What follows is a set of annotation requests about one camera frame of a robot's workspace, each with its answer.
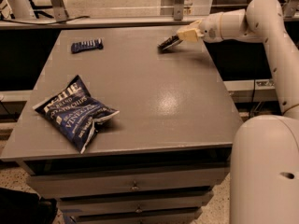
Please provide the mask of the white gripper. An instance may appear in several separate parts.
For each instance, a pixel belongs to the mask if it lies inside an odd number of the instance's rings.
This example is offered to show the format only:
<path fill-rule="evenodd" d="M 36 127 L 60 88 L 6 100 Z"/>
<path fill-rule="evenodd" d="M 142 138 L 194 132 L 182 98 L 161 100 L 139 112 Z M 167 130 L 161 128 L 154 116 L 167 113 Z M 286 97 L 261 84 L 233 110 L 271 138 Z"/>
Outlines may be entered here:
<path fill-rule="evenodd" d="M 177 31 L 177 36 L 182 41 L 197 42 L 202 38 L 207 43 L 221 42 L 221 17 L 222 12 L 210 14 L 202 20 L 194 21 Z"/>

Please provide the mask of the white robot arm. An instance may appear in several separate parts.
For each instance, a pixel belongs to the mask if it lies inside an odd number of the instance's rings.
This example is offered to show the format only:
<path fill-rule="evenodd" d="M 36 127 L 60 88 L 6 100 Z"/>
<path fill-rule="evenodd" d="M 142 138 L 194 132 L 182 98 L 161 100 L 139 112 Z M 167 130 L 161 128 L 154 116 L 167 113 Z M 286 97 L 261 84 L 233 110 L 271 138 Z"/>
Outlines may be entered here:
<path fill-rule="evenodd" d="M 299 51 L 278 0 L 210 14 L 177 31 L 183 41 L 263 45 L 279 107 L 245 121 L 230 164 L 230 224 L 299 224 Z"/>

